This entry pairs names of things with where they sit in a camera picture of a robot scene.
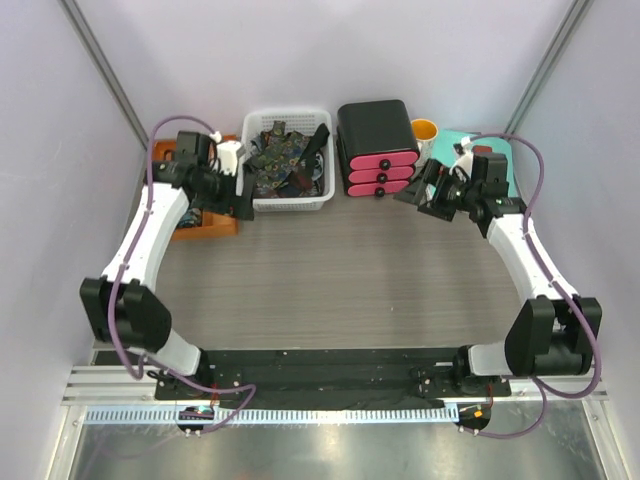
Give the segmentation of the navy floral silk tie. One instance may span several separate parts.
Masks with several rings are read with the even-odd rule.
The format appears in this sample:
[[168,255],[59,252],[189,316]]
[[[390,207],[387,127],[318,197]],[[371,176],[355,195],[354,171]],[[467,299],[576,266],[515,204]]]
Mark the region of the navy floral silk tie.
[[203,213],[200,209],[189,209],[180,218],[176,228],[177,229],[189,229],[199,228],[203,223]]

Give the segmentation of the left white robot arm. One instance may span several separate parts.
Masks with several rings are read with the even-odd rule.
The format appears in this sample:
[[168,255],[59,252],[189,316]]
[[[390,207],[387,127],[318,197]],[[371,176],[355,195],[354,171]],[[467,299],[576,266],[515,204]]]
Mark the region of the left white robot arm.
[[115,256],[99,277],[80,286],[95,338],[178,374],[179,388],[193,399],[212,389],[209,360],[173,329],[171,313],[155,294],[157,276],[189,209],[253,219],[255,176],[244,155],[237,140],[179,132],[169,159],[148,167],[141,203]]

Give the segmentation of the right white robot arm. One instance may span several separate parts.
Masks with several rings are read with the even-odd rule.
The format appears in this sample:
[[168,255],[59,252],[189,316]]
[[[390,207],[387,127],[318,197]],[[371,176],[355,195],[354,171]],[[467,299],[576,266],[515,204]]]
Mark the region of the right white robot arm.
[[444,221],[468,214],[499,254],[522,302],[503,341],[463,348],[464,362],[452,369],[451,380],[465,395],[477,393],[489,376],[579,376],[594,361],[602,309],[559,273],[526,203],[510,196],[507,173],[506,156],[495,152],[463,154],[451,167],[430,159],[394,196]]

